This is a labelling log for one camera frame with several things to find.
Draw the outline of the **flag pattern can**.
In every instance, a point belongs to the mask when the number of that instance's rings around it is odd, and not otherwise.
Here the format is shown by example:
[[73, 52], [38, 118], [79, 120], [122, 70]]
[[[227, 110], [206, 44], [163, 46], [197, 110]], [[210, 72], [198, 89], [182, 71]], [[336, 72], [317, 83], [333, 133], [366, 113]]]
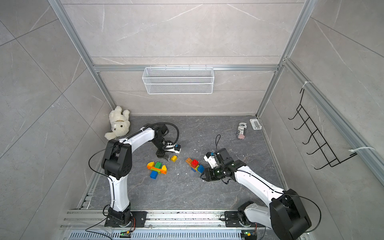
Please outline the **flag pattern can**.
[[247, 123], [245, 122], [241, 122], [239, 123], [238, 125], [238, 130], [237, 130], [237, 138], [240, 139], [240, 140], [244, 140], [245, 137], [246, 137], [246, 130], [247, 130]]

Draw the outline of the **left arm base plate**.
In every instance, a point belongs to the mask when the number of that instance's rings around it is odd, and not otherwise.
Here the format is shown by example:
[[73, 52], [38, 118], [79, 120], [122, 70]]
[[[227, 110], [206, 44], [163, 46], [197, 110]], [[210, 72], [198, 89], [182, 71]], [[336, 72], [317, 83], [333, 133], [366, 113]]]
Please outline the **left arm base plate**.
[[107, 217], [104, 226], [112, 228], [143, 228], [147, 219], [148, 212], [146, 211], [133, 211], [130, 212], [131, 216], [125, 223], [120, 222], [112, 217]]

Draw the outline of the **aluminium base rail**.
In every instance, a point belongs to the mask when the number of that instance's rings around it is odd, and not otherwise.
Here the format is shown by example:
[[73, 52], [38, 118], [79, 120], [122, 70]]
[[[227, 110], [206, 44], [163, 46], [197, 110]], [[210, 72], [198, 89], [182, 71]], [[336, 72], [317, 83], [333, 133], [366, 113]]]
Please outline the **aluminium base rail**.
[[266, 227], [227, 228], [221, 214], [234, 210], [146, 211], [143, 228], [105, 227], [102, 210], [69, 210], [59, 223], [59, 240], [276, 240]]

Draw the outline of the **orange 2x4 lego plate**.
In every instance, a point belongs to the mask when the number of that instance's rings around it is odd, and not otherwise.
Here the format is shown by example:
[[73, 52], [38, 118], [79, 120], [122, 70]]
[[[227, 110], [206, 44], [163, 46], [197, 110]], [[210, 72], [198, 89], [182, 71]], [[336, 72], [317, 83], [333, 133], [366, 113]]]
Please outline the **orange 2x4 lego plate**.
[[153, 168], [151, 169], [151, 171], [157, 171], [158, 173], [162, 174], [162, 173], [161, 173], [161, 170], [156, 169], [155, 167], [153, 167]]

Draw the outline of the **dark green lego brick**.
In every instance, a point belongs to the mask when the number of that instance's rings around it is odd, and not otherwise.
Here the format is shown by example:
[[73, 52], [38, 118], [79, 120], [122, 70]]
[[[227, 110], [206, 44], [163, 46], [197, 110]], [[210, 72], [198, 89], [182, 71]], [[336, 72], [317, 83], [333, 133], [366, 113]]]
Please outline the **dark green lego brick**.
[[155, 168], [160, 170], [160, 169], [162, 168], [162, 165], [163, 165], [162, 163], [157, 162], [157, 163], [155, 164]]

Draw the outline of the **small white box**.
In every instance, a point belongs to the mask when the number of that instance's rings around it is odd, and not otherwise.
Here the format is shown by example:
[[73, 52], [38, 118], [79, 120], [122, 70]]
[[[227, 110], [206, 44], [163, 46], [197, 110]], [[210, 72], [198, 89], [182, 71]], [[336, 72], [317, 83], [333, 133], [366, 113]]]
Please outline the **small white box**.
[[261, 130], [263, 128], [259, 119], [257, 119], [257, 118], [250, 119], [250, 124], [251, 124], [254, 131]]

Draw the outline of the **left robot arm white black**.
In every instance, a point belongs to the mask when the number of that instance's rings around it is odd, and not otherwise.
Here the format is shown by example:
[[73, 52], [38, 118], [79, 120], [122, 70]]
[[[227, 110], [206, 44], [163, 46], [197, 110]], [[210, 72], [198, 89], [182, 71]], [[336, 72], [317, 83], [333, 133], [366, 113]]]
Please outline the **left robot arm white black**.
[[178, 154], [180, 131], [175, 124], [160, 122], [147, 124], [130, 136], [109, 140], [104, 152], [101, 167], [104, 173], [94, 171], [108, 178], [111, 190], [111, 203], [105, 219], [105, 227], [143, 228], [147, 220], [146, 211], [132, 211], [128, 197], [128, 174], [133, 166], [133, 152], [147, 142], [157, 148], [159, 159], [168, 160], [167, 152]]

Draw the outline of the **white teddy bear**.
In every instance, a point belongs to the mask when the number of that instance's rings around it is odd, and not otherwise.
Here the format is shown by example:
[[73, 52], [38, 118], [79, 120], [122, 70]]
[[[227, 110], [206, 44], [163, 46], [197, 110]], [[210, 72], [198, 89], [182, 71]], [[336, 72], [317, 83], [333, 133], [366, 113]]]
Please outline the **white teddy bear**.
[[105, 138], [109, 141], [117, 137], [125, 136], [130, 129], [130, 111], [123, 110], [122, 107], [116, 106], [109, 114], [111, 124], [111, 132], [105, 133]]

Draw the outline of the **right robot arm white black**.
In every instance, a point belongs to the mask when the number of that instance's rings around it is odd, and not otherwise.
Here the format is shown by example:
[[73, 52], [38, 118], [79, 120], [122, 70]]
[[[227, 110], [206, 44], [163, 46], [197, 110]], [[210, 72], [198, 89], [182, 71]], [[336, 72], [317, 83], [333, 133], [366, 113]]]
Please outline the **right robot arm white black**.
[[215, 153], [208, 152], [204, 160], [210, 167], [201, 174], [202, 180], [212, 182], [228, 178], [249, 189], [265, 204], [262, 207], [248, 201], [238, 208], [235, 217], [225, 214], [231, 221], [230, 226], [251, 227], [261, 224], [272, 229], [281, 240], [296, 240], [302, 234], [315, 230], [302, 203], [304, 197], [294, 190], [284, 190], [269, 183], [243, 161], [234, 160], [225, 148]]

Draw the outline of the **red lego brick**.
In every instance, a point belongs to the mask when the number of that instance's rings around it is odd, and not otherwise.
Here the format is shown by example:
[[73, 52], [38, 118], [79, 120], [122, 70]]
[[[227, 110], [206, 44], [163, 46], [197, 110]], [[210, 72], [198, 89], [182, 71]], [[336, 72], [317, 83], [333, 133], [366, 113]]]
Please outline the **red lego brick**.
[[199, 166], [199, 162], [197, 161], [197, 160], [192, 160], [192, 162], [191, 162], [191, 167], [192, 168], [197, 168]]

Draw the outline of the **small blue lego brick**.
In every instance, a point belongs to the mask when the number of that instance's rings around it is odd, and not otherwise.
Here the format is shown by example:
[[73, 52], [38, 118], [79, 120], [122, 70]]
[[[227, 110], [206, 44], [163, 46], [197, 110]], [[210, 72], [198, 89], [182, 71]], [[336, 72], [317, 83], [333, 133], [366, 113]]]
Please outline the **small blue lego brick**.
[[199, 172], [199, 173], [203, 173], [204, 172], [204, 170], [205, 170], [205, 168], [202, 166], [202, 165], [198, 165], [198, 167], [197, 167], [197, 171]]

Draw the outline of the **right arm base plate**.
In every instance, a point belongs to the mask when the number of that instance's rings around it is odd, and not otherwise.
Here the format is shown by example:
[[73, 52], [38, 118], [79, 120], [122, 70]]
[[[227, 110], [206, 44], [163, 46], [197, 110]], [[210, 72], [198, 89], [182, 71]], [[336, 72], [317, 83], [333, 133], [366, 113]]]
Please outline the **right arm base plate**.
[[238, 211], [225, 211], [224, 214], [221, 214], [219, 220], [224, 222], [227, 228], [264, 227], [264, 225], [259, 223], [251, 223], [245, 214], [239, 213]]

